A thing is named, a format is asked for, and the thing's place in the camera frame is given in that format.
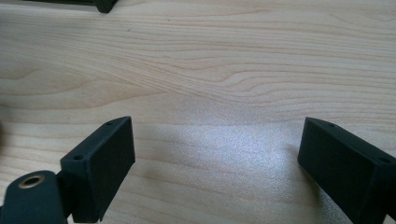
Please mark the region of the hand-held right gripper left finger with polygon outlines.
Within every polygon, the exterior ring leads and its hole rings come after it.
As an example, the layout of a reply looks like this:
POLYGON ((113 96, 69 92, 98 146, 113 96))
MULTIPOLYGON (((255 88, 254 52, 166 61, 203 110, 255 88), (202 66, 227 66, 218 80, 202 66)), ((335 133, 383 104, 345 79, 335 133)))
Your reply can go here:
POLYGON ((61 158, 58 177, 66 214, 76 223, 102 220, 134 163, 132 119, 100 126, 61 158))

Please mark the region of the black metal rack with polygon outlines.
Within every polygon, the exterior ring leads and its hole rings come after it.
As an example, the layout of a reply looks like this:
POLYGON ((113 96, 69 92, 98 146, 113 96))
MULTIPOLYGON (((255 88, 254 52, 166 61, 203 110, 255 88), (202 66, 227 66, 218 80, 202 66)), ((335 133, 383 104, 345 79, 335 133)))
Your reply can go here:
POLYGON ((96 7, 100 13, 109 13, 118 0, 25 0, 53 4, 68 4, 96 7))

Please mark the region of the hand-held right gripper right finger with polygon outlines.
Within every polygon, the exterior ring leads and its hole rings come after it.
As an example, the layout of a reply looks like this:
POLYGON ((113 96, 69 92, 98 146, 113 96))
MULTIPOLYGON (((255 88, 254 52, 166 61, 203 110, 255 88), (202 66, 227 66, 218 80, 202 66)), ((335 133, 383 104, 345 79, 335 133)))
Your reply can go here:
POLYGON ((396 220, 396 158, 321 119, 307 118, 298 163, 353 224, 396 220))

